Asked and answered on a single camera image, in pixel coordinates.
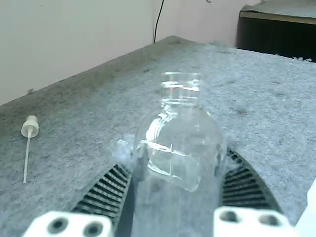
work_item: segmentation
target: white wall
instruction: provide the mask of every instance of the white wall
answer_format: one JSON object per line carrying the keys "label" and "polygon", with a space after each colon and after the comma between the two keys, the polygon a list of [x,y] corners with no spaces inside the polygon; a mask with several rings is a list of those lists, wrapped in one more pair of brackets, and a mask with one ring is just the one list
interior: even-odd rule
{"label": "white wall", "polygon": [[201,43],[221,41],[235,46],[239,11],[260,0],[180,0],[177,36]]}
{"label": "white wall", "polygon": [[[258,0],[165,0],[157,40],[234,45]],[[0,105],[152,43],[161,0],[0,0]]]}

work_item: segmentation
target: bottle mouth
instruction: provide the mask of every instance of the bottle mouth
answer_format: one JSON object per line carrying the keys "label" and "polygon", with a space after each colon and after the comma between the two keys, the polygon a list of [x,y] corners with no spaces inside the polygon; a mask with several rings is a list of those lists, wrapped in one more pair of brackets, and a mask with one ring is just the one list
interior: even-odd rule
{"label": "bottle mouth", "polygon": [[199,73],[167,72],[162,74],[161,101],[163,104],[195,105],[199,103]]}

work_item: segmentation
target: glass bottle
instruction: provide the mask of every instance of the glass bottle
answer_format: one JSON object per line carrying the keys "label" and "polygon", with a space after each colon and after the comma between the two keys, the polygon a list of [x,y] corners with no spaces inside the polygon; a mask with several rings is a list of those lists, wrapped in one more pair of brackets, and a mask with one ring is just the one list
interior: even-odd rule
{"label": "glass bottle", "polygon": [[142,120],[133,145],[132,237],[211,237],[225,139],[200,104],[201,75],[162,76],[160,104]]}

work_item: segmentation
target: black cable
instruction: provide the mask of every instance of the black cable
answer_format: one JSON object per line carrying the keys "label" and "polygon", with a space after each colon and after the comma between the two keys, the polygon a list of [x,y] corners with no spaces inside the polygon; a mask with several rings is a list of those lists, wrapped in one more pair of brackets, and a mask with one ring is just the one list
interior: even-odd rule
{"label": "black cable", "polygon": [[164,0],[162,0],[160,11],[159,11],[159,15],[158,15],[157,22],[156,22],[154,43],[156,43],[157,27],[158,27],[158,22],[159,22],[159,18],[160,18],[160,15],[161,15],[161,11],[162,11],[162,8],[163,8],[163,4],[164,4]]}

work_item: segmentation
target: gray felt surface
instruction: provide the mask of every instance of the gray felt surface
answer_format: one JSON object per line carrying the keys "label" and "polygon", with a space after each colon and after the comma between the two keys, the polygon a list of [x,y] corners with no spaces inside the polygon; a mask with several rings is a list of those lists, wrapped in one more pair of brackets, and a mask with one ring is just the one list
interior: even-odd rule
{"label": "gray felt surface", "polygon": [[316,18],[315,0],[262,0],[260,3],[245,5],[242,11]]}
{"label": "gray felt surface", "polygon": [[[298,220],[316,176],[316,64],[169,37],[0,106],[1,237],[82,198],[114,165],[109,144],[134,133],[157,103],[164,71],[204,74],[204,106]],[[40,133],[23,185],[20,129],[29,114]]]}

